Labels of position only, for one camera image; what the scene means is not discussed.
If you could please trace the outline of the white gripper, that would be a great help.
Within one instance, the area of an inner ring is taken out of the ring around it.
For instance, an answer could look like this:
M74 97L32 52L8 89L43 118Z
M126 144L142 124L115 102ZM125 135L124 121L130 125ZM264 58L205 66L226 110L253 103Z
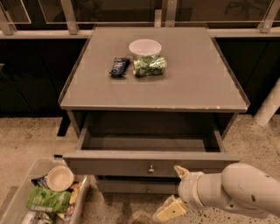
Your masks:
M186 213L187 207L192 210L206 210L209 207L228 208L231 198L222 187L220 173L190 173L177 164L173 168L181 179L178 186L179 198L170 196L152 215L155 222L165 222L179 217Z

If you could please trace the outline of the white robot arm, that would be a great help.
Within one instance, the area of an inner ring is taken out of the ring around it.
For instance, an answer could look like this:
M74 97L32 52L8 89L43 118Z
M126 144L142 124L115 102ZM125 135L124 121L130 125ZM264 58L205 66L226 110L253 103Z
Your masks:
M234 163L222 172L205 174L176 165L178 197L170 196L153 214L156 222L174 219L188 209L217 207L232 214L264 219L280 216L280 182L249 164Z

